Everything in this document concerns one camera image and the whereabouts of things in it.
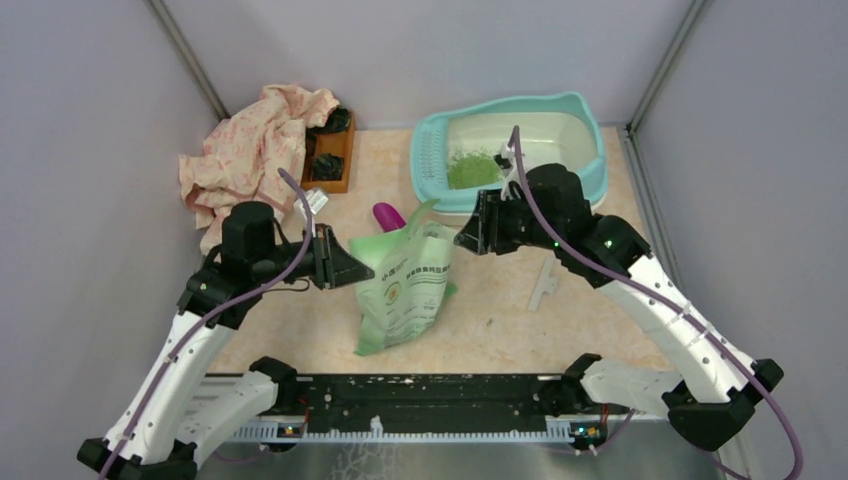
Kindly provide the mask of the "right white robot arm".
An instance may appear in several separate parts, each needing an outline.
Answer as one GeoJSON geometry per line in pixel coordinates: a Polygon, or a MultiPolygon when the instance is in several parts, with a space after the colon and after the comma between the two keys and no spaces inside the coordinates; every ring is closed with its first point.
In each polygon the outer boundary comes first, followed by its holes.
{"type": "Polygon", "coordinates": [[[592,211],[577,174],[560,164],[530,170],[527,181],[557,242],[535,218],[517,182],[481,190],[455,244],[476,255],[509,254],[522,246],[552,250],[572,274],[629,313],[673,365],[655,371],[581,355],[563,376],[568,408],[588,412],[613,404],[666,418],[691,445],[715,452],[752,418],[762,395],[784,372],[771,359],[754,360],[717,333],[672,283],[649,244],[625,219],[592,211]]]}

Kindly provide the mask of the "white bag clip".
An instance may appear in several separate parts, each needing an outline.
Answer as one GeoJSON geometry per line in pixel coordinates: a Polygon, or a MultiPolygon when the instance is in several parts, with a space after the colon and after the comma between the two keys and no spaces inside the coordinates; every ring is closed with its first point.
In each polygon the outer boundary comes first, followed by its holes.
{"type": "Polygon", "coordinates": [[[558,288],[558,278],[553,272],[555,266],[554,258],[544,260],[527,303],[528,311],[537,311],[543,296],[553,294],[558,288]]]}

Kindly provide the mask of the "green litter bag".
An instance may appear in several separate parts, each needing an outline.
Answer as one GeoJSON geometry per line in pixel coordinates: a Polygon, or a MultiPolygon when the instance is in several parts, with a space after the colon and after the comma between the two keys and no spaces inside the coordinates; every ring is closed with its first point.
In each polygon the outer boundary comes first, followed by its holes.
{"type": "Polygon", "coordinates": [[[456,292],[449,282],[456,231],[431,219],[436,204],[421,204],[398,230],[349,241],[354,258],[374,272],[355,285],[361,311],[355,354],[373,355],[419,337],[456,292]]]}

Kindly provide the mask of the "purple plastic scoop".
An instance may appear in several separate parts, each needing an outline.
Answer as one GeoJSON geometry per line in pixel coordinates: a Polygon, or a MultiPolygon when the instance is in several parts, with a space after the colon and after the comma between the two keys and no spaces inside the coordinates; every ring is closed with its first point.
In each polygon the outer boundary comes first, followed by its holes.
{"type": "Polygon", "coordinates": [[[378,202],[372,207],[375,221],[384,233],[400,230],[407,225],[404,217],[389,203],[378,202]]]}

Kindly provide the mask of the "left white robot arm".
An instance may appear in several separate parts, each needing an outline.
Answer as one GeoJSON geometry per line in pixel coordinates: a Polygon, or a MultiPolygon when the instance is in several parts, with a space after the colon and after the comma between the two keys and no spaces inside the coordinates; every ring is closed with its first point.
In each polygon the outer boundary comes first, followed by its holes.
{"type": "Polygon", "coordinates": [[[265,356],[195,413],[189,405],[211,363],[247,313],[275,285],[307,279],[319,289],[371,280],[374,272],[326,224],[308,223],[300,242],[278,242],[270,205],[236,205],[222,241],[186,284],[171,329],[142,386],[119,420],[83,441],[77,459],[101,479],[193,479],[211,454],[262,413],[301,413],[295,368],[265,356]]]}

